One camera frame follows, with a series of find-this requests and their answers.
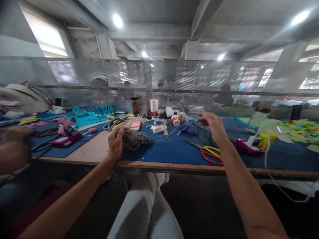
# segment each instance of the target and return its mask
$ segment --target yellow scissors handle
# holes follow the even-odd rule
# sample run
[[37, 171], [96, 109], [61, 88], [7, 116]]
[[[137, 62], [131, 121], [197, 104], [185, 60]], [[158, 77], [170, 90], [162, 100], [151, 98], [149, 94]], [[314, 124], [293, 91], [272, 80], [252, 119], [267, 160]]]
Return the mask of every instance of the yellow scissors handle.
[[221, 158], [220, 155], [218, 155], [217, 153], [215, 153], [215, 152], [213, 152], [213, 151], [210, 150], [210, 148], [211, 148], [211, 149], [216, 150], [217, 152], [219, 152], [219, 149], [218, 149], [218, 148], [214, 148], [214, 147], [211, 147], [211, 146], [204, 146], [203, 148], [206, 149], [206, 150], [207, 150], [208, 152], [210, 152], [211, 154], [213, 154], [213, 155], [215, 155], [215, 156]]

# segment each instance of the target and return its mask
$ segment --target hand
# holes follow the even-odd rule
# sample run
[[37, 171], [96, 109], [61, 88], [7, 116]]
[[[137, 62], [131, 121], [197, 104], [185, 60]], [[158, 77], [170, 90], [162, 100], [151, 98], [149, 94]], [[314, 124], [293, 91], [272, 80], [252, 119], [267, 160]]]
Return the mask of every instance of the hand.
[[123, 143], [122, 137], [124, 134], [124, 127], [120, 125], [115, 128], [107, 138], [109, 141], [109, 156], [114, 159], [118, 159], [122, 153]]
[[197, 122], [210, 127], [213, 139], [217, 144], [229, 140], [221, 117], [208, 112], [201, 112], [197, 115], [202, 116]]
[[34, 133], [35, 130], [23, 126], [14, 126], [11, 128], [0, 128], [1, 140], [4, 141], [19, 141], [24, 136]]

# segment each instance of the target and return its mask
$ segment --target concrete ceiling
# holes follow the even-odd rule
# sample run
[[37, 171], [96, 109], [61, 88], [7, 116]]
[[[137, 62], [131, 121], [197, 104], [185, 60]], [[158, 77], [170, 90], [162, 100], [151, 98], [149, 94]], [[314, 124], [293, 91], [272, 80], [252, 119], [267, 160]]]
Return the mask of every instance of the concrete ceiling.
[[[216, 60], [226, 52], [232, 60], [269, 60], [279, 58], [286, 45], [310, 39], [307, 31], [310, 40], [319, 38], [318, 0], [28, 1], [63, 21], [82, 23], [98, 34], [106, 31], [125, 58], [140, 59], [146, 49], [153, 59], [184, 59], [185, 52], [195, 52], [193, 59]], [[311, 10], [309, 17], [290, 27], [305, 10]], [[122, 29], [114, 26], [114, 13], [121, 16]]]

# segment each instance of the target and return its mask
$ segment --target perforated metal screen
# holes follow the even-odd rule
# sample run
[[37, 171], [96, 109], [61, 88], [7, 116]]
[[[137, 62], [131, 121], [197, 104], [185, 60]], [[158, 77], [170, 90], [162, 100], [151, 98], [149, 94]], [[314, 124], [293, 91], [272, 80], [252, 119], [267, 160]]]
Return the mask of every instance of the perforated metal screen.
[[273, 108], [271, 115], [277, 119], [289, 118], [292, 105], [308, 104], [303, 113], [318, 117], [318, 63], [0, 58], [1, 85], [26, 80], [71, 107], [107, 102], [130, 110], [134, 95], [141, 112], [148, 112], [155, 98], [160, 108], [170, 105], [223, 116], [251, 116], [261, 105]]

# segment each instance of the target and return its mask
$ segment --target red scissors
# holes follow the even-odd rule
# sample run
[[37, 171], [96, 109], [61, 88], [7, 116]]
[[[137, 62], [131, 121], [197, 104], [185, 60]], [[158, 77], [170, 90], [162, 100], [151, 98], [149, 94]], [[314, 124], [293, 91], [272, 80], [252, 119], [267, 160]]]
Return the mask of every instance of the red scissors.
[[[200, 148], [200, 152], [201, 152], [202, 156], [203, 156], [208, 162], [210, 162], [210, 163], [212, 163], [212, 164], [215, 164], [215, 165], [224, 165], [221, 156], [219, 156], [218, 154], [216, 154], [215, 152], [213, 152], [213, 151], [210, 150], [210, 148], [211, 148], [211, 149], [214, 149], [214, 150], [216, 150], [217, 152], [219, 152], [219, 149], [218, 149], [218, 148], [214, 148], [214, 147], [211, 147], [211, 146], [200, 146], [200, 145], [195, 144], [195, 143], [193, 143], [193, 142], [191, 142], [191, 141], [189, 141], [189, 140], [187, 140], [187, 139], [186, 139], [186, 141], [187, 141], [188, 143], [191, 143], [192, 145], [196, 146], [197, 148]], [[214, 162], [214, 161], [210, 160], [209, 158], [206, 157], [205, 154], [207, 154], [207, 155], [209, 155], [209, 156], [212, 156], [212, 157], [214, 157], [215, 159], [218, 159], [218, 160], [220, 161], [220, 163], [217, 163], [217, 162]]]

